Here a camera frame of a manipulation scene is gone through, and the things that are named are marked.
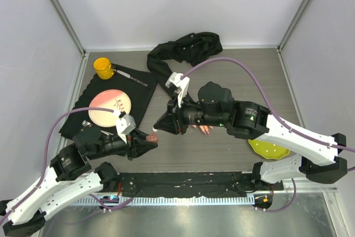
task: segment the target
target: yellow bowl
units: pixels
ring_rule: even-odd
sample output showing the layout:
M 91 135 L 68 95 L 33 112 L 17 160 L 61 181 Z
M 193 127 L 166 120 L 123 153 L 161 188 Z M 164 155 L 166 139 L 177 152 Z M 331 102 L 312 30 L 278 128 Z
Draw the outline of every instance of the yellow bowl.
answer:
M 248 143 L 255 153 L 266 159 L 279 160 L 290 153 L 290 151 L 284 147 L 264 141 L 248 140 Z

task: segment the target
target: black cloth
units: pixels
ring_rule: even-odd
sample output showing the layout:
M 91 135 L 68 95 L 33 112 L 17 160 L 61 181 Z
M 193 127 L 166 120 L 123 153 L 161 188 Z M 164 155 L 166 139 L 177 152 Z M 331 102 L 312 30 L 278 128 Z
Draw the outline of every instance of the black cloth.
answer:
M 172 96 L 174 89 L 165 86 L 172 71 L 164 60 L 174 59 L 180 63 L 185 60 L 192 66 L 196 66 L 209 56 L 219 54 L 222 50 L 220 37 L 217 34 L 190 33 L 176 41 L 158 44 L 148 54 L 146 65 L 168 95 Z
M 112 64 L 112 66 L 114 69 L 122 70 L 123 72 L 130 74 L 133 78 L 146 83 L 148 87 L 126 78 L 119 73 L 114 73 L 114 75 L 107 80 L 102 80 L 97 76 L 97 74 L 95 74 L 89 85 L 83 91 L 83 94 L 75 103 L 74 109 L 88 107 L 94 97 L 103 91 L 110 89 L 121 90 L 125 92 L 131 100 L 131 111 L 129 114 L 134 117 L 138 128 L 149 105 L 151 97 L 153 96 L 157 84 L 156 79 L 149 72 L 141 72 L 139 70 L 126 68 L 116 64 Z M 64 123 L 59 132 L 63 137 L 72 139 L 73 136 L 76 135 L 83 127 L 82 122 L 84 120 L 93 123 L 90 120 L 89 113 L 87 111 L 73 113 L 69 115 L 67 121 Z M 114 134 L 117 133 L 116 127 L 102 127 L 102 130 Z

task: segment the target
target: gray wood tabletop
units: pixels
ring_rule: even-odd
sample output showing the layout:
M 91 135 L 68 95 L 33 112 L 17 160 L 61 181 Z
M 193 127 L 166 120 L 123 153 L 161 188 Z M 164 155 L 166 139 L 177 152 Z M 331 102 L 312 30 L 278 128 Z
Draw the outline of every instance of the gray wood tabletop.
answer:
M 95 74 L 93 62 L 107 57 L 112 63 L 144 70 L 149 51 L 92 52 L 88 58 L 81 92 Z M 298 124 L 295 107 L 287 86 L 276 49 L 226 49 L 217 56 L 236 58 L 246 64 L 263 86 L 279 115 Z M 191 68 L 189 63 L 167 60 L 174 72 L 184 73 Z M 231 62 L 215 62 L 204 66 L 190 76 L 189 93 L 197 100 L 198 90 L 209 81 L 229 88 L 236 100 L 253 101 L 265 105 L 261 94 L 249 75 Z M 158 85 L 150 101 L 140 130 L 151 133 L 153 124 L 166 111 L 169 96 Z M 210 172 L 250 171 L 255 162 L 264 161 L 245 140 L 227 135 L 225 128 L 215 127 L 209 136 L 190 127 L 184 135 L 172 135 L 158 131 L 159 147 L 140 158 L 110 156 L 91 162 L 95 168 L 104 161 L 110 162 L 118 172 Z

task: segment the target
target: yellow mug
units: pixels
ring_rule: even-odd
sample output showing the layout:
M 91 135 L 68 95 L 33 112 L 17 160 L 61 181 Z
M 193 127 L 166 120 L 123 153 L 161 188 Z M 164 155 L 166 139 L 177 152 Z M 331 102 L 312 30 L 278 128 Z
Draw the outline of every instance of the yellow mug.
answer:
M 113 76 L 113 68 L 108 58 L 98 58 L 94 62 L 94 69 L 102 80 L 107 80 Z

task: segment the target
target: white wall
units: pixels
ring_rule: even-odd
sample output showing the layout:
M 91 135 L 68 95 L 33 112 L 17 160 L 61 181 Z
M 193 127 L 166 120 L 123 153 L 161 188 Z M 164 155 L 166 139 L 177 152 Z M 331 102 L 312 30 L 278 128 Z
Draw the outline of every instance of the white wall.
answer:
M 0 0 L 0 33 L 0 200 L 5 200 L 40 176 L 45 138 L 67 107 L 80 54 L 49 0 Z M 58 139 L 56 131 L 49 157 Z
M 355 148 L 355 2 L 313 0 L 284 50 L 301 113 L 311 130 L 341 132 Z M 348 166 L 355 156 L 342 152 Z M 355 173 L 337 183 L 355 236 Z
M 155 47 L 191 32 L 278 45 L 302 0 L 59 0 L 88 49 Z

